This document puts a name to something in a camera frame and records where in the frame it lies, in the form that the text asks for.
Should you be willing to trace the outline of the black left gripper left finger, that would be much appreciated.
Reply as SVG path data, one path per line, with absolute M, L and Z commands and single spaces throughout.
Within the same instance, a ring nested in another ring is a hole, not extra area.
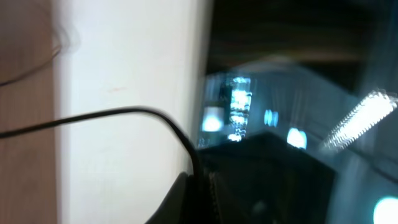
M 167 192 L 158 209 L 145 224 L 183 224 L 189 220 L 193 208 L 193 190 L 195 187 L 192 175 L 180 173 Z

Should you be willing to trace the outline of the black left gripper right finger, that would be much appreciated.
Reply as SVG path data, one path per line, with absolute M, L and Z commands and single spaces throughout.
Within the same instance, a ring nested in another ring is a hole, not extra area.
M 207 188 L 210 194 L 210 207 L 215 223 L 243 224 L 246 215 L 238 205 L 237 200 L 218 172 L 206 174 Z

